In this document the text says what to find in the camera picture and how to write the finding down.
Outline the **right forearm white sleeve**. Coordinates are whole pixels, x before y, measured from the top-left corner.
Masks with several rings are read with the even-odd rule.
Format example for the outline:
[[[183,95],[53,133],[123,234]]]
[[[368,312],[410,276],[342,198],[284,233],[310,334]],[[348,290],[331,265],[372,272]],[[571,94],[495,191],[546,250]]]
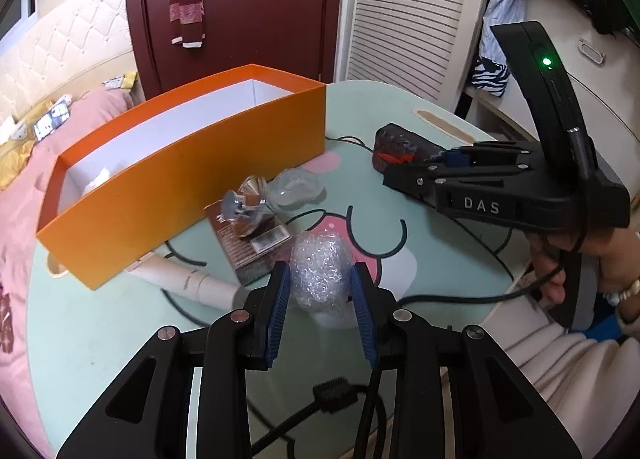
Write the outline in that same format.
[[[495,307],[483,328],[560,419],[585,458],[594,457],[639,394],[639,323],[615,318],[626,340],[570,333],[520,297]]]

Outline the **person's right hand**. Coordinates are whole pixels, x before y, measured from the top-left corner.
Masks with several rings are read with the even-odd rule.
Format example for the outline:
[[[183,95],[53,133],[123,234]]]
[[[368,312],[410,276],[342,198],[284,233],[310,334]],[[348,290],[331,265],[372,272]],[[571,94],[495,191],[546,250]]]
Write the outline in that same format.
[[[542,296],[560,305],[579,288],[586,263],[597,267],[594,283],[605,294],[616,294],[618,315],[632,323],[639,317],[639,234],[634,228],[597,229],[589,234],[529,234],[530,258]]]

